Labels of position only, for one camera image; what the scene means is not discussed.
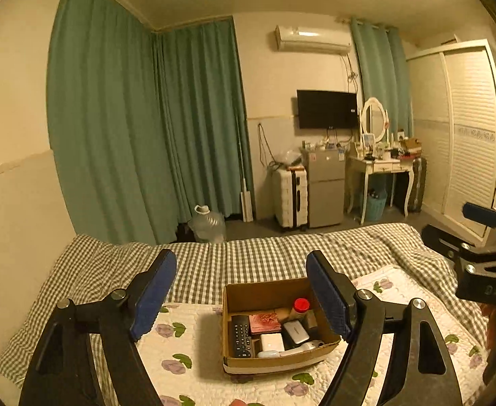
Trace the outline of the black wall television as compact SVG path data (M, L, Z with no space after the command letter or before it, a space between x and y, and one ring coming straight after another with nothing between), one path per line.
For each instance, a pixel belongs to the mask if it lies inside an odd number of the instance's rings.
M358 127L355 93L297 90L297 117L301 129L354 129Z

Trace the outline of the grey checkered bedsheet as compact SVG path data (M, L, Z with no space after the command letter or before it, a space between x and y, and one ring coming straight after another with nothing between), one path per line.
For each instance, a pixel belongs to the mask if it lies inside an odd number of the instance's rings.
M485 349L487 322L478 306L455 297L456 278L441 255L425 247L419 232L403 223L351 230L227 241L220 244L174 243L178 271L168 301L218 304L225 285L305 276L305 260L321 251L333 268L350 279L398 266L435 295L471 335L470 345ZM39 336L57 301L98 301L128 285L163 250L140 242L113 245L78 235L55 261L24 323L0 356L0 374L22 385Z

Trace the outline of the white square charger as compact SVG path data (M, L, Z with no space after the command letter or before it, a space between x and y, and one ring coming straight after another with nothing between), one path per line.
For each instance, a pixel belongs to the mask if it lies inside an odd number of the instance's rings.
M263 352L284 351L284 339L281 333L262 334L260 340Z

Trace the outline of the white cylindrical bottle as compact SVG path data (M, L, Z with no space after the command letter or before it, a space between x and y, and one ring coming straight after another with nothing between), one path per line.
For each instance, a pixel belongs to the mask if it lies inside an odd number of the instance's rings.
M288 350L280 351L279 356L280 357L288 357L288 356L294 356L303 352L311 351L317 348L320 348L324 345L324 343L320 340L311 340L304 342L300 346L293 347Z

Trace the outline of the green curtain right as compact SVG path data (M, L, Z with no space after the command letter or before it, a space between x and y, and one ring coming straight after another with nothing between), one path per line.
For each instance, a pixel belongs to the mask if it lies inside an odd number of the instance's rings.
M387 110L391 132L413 133L409 67L396 27L351 18L364 99L375 97Z

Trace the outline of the pink wallet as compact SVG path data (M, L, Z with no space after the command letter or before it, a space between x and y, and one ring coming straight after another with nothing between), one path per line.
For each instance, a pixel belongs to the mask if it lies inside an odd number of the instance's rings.
M279 333L282 330L282 324L276 313L254 313L248 318L253 335Z

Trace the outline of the clear water jug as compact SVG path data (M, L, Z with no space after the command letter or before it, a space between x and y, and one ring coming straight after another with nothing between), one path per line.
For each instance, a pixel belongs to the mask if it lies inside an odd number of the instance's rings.
M226 225L221 213L213 212L207 205L196 205L189 228L200 243L219 244L226 241Z

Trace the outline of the brown cardboard box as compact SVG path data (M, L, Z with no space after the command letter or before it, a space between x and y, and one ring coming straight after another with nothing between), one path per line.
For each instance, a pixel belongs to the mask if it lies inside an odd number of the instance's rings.
M308 279L228 284L222 300L223 369L263 375L323 361L332 332Z

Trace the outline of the white air conditioner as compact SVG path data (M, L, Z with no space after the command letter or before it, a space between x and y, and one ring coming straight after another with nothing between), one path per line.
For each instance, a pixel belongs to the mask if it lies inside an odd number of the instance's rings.
M336 29L277 26L275 37L281 51L338 55L347 55L351 51L351 36Z

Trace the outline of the dark suitcase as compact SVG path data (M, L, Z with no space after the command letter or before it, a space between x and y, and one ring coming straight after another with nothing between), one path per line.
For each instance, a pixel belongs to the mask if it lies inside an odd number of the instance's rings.
M413 184L409 195L408 209L411 213L419 213L422 210L422 203L425 192L427 176L427 159L418 157L413 160Z

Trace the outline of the light blue earbuds case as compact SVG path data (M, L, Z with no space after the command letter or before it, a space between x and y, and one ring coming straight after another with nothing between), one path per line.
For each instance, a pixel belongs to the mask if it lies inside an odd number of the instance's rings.
M258 358L277 358L280 357L280 352L276 350L261 351L257 354Z

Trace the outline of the black power adapter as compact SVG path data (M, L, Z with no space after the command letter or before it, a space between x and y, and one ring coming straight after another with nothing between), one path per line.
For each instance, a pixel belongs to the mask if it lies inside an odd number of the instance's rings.
M302 345L309 339L306 330L298 321L287 322L283 325L284 341L287 348Z

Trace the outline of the red cap bottle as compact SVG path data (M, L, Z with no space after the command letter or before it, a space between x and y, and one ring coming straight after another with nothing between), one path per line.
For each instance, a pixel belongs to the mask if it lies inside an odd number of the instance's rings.
M302 321L311 309L310 301L307 298L296 298L293 302L292 309L288 315L289 321Z

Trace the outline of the white plug charger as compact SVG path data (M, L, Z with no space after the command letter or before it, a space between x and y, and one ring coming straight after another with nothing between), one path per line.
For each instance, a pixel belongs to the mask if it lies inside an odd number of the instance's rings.
M285 322L283 327L293 344L301 345L309 340L308 332L298 320Z

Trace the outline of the black remote control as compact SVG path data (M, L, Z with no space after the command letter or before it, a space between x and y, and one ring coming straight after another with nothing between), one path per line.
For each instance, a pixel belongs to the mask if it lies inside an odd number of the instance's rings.
M253 357L253 343L251 337L250 321L247 315L238 314L231 317L230 342L233 357Z

